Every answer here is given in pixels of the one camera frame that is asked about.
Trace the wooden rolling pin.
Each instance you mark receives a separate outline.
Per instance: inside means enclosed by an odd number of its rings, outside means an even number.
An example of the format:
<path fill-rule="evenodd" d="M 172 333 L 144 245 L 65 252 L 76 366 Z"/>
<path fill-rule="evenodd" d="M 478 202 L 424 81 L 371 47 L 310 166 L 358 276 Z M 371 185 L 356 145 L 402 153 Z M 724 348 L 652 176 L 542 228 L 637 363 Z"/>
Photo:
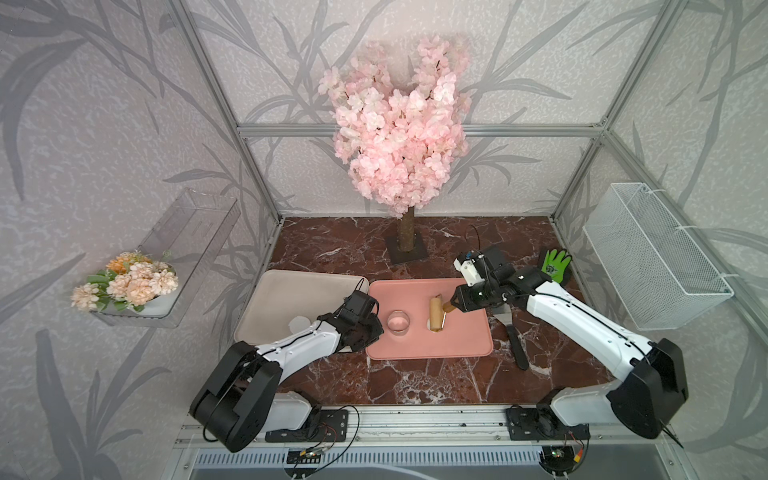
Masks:
<path fill-rule="evenodd" d="M 444 301 L 441 294 L 430 299 L 428 328 L 432 332 L 440 332 L 444 329 L 447 315 L 456 307 L 449 301 Z"/>

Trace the pink silicone mat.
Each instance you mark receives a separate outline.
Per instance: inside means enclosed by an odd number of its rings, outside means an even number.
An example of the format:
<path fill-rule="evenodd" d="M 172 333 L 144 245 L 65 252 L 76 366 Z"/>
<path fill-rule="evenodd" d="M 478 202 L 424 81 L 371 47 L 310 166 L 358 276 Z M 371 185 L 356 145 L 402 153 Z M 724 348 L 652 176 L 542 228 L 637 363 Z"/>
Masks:
<path fill-rule="evenodd" d="M 483 357 L 493 350 L 487 314 L 483 310 L 446 315 L 440 332 L 429 330 L 429 301 L 436 295 L 450 299 L 461 278 L 377 280 L 369 294 L 379 302 L 379 318 L 386 322 L 395 311 L 407 314 L 410 325 L 403 335 L 388 328 L 366 348 L 373 360 L 409 360 L 453 357 Z"/>

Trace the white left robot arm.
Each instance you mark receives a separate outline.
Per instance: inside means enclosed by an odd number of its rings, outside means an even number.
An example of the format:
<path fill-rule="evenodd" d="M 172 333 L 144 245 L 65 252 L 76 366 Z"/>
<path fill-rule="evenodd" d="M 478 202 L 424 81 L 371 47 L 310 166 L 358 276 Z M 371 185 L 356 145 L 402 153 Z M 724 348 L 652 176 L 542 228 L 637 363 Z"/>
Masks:
<path fill-rule="evenodd" d="M 204 439 L 236 453 L 263 432 L 303 427 L 314 411 L 312 403 L 295 392 L 280 394 L 279 386 L 316 360 L 375 343 L 383 334 L 378 312 L 374 297 L 355 290 L 335 311 L 296 334 L 258 347 L 233 344 L 189 409 Z"/>

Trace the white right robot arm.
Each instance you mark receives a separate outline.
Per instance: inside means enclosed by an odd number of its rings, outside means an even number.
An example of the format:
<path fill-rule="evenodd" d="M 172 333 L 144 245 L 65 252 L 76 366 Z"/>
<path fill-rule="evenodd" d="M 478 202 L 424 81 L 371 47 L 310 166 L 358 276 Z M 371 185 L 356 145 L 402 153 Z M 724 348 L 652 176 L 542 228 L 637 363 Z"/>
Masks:
<path fill-rule="evenodd" d="M 511 439 L 587 440 L 592 425 L 622 425 L 646 439 L 667 431 L 689 397 L 683 353 L 675 343 L 654 342 L 614 323 L 541 268 L 515 268 L 495 246 L 459 254 L 454 267 L 464 281 L 450 299 L 453 308 L 525 310 L 587 350 L 614 378 L 555 389 L 534 406 L 508 408 Z"/>

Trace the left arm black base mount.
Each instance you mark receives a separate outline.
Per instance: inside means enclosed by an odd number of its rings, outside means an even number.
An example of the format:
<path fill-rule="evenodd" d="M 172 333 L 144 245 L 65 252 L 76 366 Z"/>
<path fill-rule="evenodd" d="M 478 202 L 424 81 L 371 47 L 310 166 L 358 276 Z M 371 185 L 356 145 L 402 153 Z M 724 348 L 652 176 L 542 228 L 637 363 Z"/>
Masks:
<path fill-rule="evenodd" d="M 258 437 L 268 443 L 345 441 L 350 425 L 346 408 L 325 409 L 296 392 L 278 393 Z"/>

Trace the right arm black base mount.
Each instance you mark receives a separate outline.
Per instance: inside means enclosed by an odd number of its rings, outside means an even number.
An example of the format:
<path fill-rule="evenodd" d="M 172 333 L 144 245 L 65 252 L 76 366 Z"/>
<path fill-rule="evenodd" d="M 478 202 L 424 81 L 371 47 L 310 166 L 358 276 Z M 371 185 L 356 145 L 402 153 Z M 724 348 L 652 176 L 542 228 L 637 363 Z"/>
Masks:
<path fill-rule="evenodd" d="M 505 410 L 506 425 L 513 441 L 559 441 L 589 440 L 589 426 L 578 424 L 567 426 L 562 423 L 551 408 L 551 402 L 562 388 L 550 391 L 533 406 L 512 405 Z"/>

